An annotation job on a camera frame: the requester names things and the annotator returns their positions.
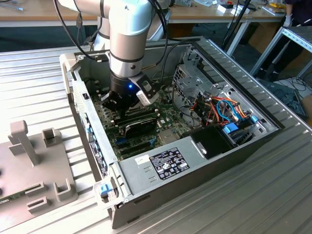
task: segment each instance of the blue cable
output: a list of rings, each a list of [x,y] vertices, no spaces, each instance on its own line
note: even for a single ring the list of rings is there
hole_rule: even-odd
[[[220,100],[220,101],[218,101],[218,103],[216,104],[216,109],[217,109],[217,111],[218,111],[218,114],[219,114],[221,117],[225,118],[229,123],[231,122],[229,118],[225,117],[224,115],[222,115],[222,114],[220,113],[220,110],[219,110],[219,104],[220,104],[220,102],[225,102],[225,103],[227,103],[227,104],[231,107],[231,109],[232,109],[234,115],[235,115],[238,119],[241,119],[241,117],[237,115],[237,113],[236,113],[234,107],[232,106],[232,104],[231,104],[229,101],[227,101],[227,100]]]

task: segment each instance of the blue latch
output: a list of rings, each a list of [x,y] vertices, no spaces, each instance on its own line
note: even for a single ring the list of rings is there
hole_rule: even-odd
[[[258,118],[257,118],[256,116],[251,116],[251,119],[252,119],[252,121],[253,121],[254,123],[257,123],[257,121],[258,121]]]
[[[104,196],[113,189],[114,188],[111,184],[102,184],[99,193],[101,196]]]
[[[238,130],[238,127],[235,125],[235,123],[229,123],[229,124],[225,125],[223,129],[226,133],[229,134],[233,131]]]

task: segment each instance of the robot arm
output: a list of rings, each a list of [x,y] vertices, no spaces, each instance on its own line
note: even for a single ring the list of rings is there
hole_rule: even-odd
[[[108,18],[110,24],[110,93],[102,104],[126,111],[152,104],[158,93],[141,72],[145,44],[155,11],[148,0],[58,0],[72,10]]]

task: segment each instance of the gray plastic block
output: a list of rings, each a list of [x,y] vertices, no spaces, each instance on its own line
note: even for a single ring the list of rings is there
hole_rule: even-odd
[[[40,182],[39,184],[35,184],[29,188],[26,189],[27,191],[25,192],[25,194],[30,197],[30,196],[34,196],[37,195],[39,193],[42,193],[44,191],[47,190],[47,188],[45,187],[43,181]]]
[[[16,134],[19,134],[19,137],[22,134],[27,137],[27,125],[23,121],[19,124],[18,127],[12,127],[13,135],[9,136],[9,138],[15,137]],[[21,133],[15,131],[18,128],[23,131]],[[49,133],[51,131],[45,133],[46,139],[49,138]],[[49,144],[49,147],[46,147],[42,133],[29,136],[29,139],[27,139],[29,143],[31,142],[40,162],[35,167],[30,163],[26,152],[13,156],[11,142],[0,144],[2,189],[0,199],[16,195],[13,196],[14,199],[10,202],[0,205],[0,220],[10,220],[10,222],[0,224],[0,232],[78,198],[65,146],[61,140],[61,133],[54,130],[53,134],[57,144],[53,144],[53,146]],[[12,149],[21,149],[19,147],[15,146]],[[46,197],[48,204],[45,203],[45,200],[42,200],[43,197]],[[38,199],[41,199],[38,204],[30,203],[30,201],[33,202]]]
[[[33,166],[36,166],[39,164],[39,159],[36,155],[36,152],[34,150],[34,147],[30,143],[30,140],[27,137],[28,128],[25,120],[13,122],[10,124],[11,128],[11,135],[13,138],[17,138],[20,143],[22,144],[24,150],[29,156],[29,159],[31,160],[31,163]]]
[[[42,198],[39,198],[37,200],[34,200],[32,202],[27,203],[26,206],[27,206],[27,210],[31,214],[33,214],[35,212],[42,211],[42,210],[48,208],[50,205],[49,205],[49,202],[47,200],[47,197],[44,196]]]
[[[57,145],[62,140],[61,137],[55,133],[54,128],[43,130],[42,138],[44,140],[45,147]]]
[[[10,151],[12,152],[12,154],[14,156],[18,156],[18,155],[21,155],[21,154],[25,153],[25,149],[24,149],[24,147],[22,146],[21,143],[9,146],[9,149],[10,149]]]
[[[55,194],[58,198],[58,201],[66,200],[72,196],[73,191],[72,191],[68,178],[66,178],[65,189],[62,189],[62,187],[58,187],[56,183],[53,183],[53,187],[54,187]]]
[[[10,142],[12,143],[12,145],[16,145],[20,143],[20,141],[16,137],[12,137],[11,135],[8,135],[8,138]]]

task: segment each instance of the warning label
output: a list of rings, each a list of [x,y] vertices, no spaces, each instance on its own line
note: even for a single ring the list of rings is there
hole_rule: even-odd
[[[177,147],[150,157],[150,161],[162,180],[190,168]]]

